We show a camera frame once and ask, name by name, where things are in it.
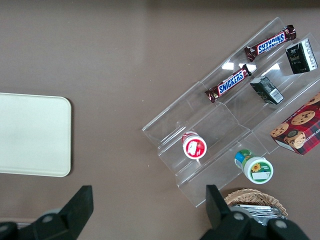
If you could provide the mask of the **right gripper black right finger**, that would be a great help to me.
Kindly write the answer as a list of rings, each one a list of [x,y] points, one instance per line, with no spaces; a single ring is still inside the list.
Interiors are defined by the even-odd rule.
[[[216,185],[206,186],[206,212],[211,223],[202,240],[308,240],[293,221],[273,218],[261,225],[240,211],[231,211]]]

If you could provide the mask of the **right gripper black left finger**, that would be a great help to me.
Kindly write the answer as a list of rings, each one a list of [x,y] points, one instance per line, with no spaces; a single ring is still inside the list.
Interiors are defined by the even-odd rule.
[[[48,213],[21,229],[13,221],[0,223],[2,240],[76,240],[94,211],[93,188],[82,186],[57,213]]]

